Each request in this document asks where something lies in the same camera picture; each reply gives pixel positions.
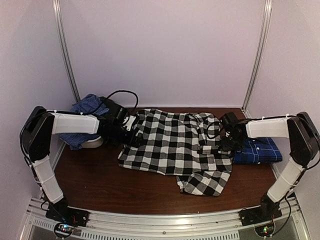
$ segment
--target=brown wooden surface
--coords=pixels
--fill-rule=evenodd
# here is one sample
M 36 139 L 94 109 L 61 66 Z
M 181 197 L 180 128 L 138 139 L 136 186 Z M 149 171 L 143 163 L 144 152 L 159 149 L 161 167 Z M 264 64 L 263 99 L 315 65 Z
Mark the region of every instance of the brown wooden surface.
M 238 108 L 161 108 L 177 113 L 213 113 L 218 118 Z M 55 170 L 70 206 L 125 214 L 209 213 L 256 206 L 274 183 L 268 164 L 234 164 L 218 197 L 181 194 L 176 177 L 118 166 L 121 147 L 71 151 L 66 147 Z

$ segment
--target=blue plaid shirt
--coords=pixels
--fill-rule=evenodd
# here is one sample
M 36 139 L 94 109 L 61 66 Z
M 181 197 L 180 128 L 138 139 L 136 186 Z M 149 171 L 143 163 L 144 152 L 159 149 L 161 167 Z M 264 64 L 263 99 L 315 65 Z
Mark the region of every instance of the blue plaid shirt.
M 99 97 L 94 94 L 88 94 L 84 99 L 75 103 L 72 106 L 70 112 L 78 114 L 82 112 L 84 114 L 87 114 L 94 111 L 97 107 L 99 107 L 99 109 L 95 111 L 94 114 L 96 115 L 103 115 L 109 111 L 109 108 L 106 108 L 104 104 L 101 104 L 101 100 Z M 81 144 L 89 140 L 97 139 L 100 136 L 98 134 L 87 133 L 60 133 L 58 135 L 70 146 L 71 150 L 82 149 Z
M 282 155 L 270 137 L 249 138 L 244 147 L 235 151 L 233 162 L 237 164 L 274 163 L 282 161 Z

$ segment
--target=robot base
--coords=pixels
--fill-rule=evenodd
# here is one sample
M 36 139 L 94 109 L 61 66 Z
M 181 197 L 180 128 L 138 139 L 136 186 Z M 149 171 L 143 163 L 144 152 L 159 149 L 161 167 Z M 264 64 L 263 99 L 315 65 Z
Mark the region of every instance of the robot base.
M 254 225 L 259 224 L 262 222 L 267 222 L 272 220 L 271 216 L 263 216 L 261 212 L 261 207 L 254 207 L 250 209 L 243 209 L 239 213 L 240 220 L 242 226 Z M 282 216 L 282 212 L 280 209 L 276 209 L 274 211 L 274 219 L 279 218 Z
M 52 219 L 58 222 L 66 223 L 70 226 L 80 226 L 80 227 L 86 227 L 87 221 L 89 217 L 89 212 L 85 210 L 80 209 L 74 209 L 74 208 L 67 208 L 68 215 L 70 216 L 69 219 L 63 219 L 61 215 L 59 215 L 53 207 L 48 207 L 48 210 L 45 214 L 45 217 L 48 219 Z

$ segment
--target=wire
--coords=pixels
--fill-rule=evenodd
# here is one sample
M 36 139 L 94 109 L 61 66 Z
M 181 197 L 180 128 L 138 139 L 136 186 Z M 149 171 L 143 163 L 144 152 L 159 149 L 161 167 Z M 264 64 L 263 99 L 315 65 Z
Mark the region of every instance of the wire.
M 41 203 L 41 206 L 40 206 L 40 208 L 43 210 L 43 211 L 48 211 L 48 209 L 43 209 L 43 206 L 44 206 L 44 204 L 46 204 L 48 201 L 47 200 L 45 200 L 43 203 Z
M 289 215 L 288 215 L 287 219 L 285 220 L 284 224 L 278 229 L 278 231 L 276 231 L 276 232 L 274 232 L 273 234 L 270 235 L 271 237 L 273 237 L 274 235 L 278 234 L 285 227 L 285 225 L 288 223 L 288 221 L 289 221 L 289 219 L 291 217 L 292 209 L 291 209 L 291 205 L 290 205 L 290 203 L 289 203 L 289 201 L 287 199 L 287 196 L 285 196 L 284 200 L 286 201 L 286 203 L 289 206 Z
M 138 95 L 133 92 L 133 91 L 129 91 L 129 90 L 117 90 L 117 91 L 114 91 L 113 93 L 109 94 L 109 96 L 107 96 L 105 99 L 109 99 L 110 97 L 112 97 L 113 95 L 117 94 L 117 93 L 129 93 L 129 94 L 133 94 L 135 96 L 135 99 L 136 99 L 136 102 L 135 102 L 135 106 L 134 108 L 132 109 L 131 111 L 131 114 L 136 110 L 137 106 L 138 106 L 138 103 L 139 103 L 139 98 L 138 98 Z M 98 109 L 102 106 L 102 104 L 104 104 L 103 102 L 101 102 L 98 107 L 96 107 L 93 111 L 91 112 L 88 112 L 88 113 L 85 113 L 84 115 L 90 115 L 90 114 L 94 114 L 96 111 L 98 111 Z

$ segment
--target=white object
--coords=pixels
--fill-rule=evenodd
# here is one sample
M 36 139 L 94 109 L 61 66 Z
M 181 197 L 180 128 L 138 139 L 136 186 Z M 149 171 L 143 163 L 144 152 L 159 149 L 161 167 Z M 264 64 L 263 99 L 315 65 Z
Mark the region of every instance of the white object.
M 135 122 L 135 120 L 136 120 L 136 116 L 133 116 L 133 115 L 129 115 L 129 116 L 127 116 L 125 119 L 124 119 L 124 123 L 126 122 L 126 121 L 128 121 L 125 125 L 124 125 L 124 127 L 126 128 L 126 130 L 127 131 L 130 131 L 131 129 L 132 129 L 132 124 Z
M 267 192 L 268 197 L 274 203 L 279 202 L 283 197 L 285 197 L 291 187 L 296 186 L 296 181 L 303 171 L 304 168 L 290 157 L 287 165 L 281 173 L 281 176 Z
M 32 163 L 36 176 L 41 184 L 48 200 L 55 204 L 60 201 L 64 194 L 58 185 L 55 173 L 52 170 L 49 156 Z
M 249 138 L 289 138 L 288 117 L 253 120 L 247 123 Z
M 82 143 L 81 146 L 84 149 L 95 149 L 95 148 L 100 147 L 103 143 L 104 143 L 104 139 L 101 136 L 99 136 L 96 139 L 88 140 L 88 141 Z
M 54 115 L 52 134 L 83 133 L 96 134 L 99 120 L 93 115 L 51 113 Z

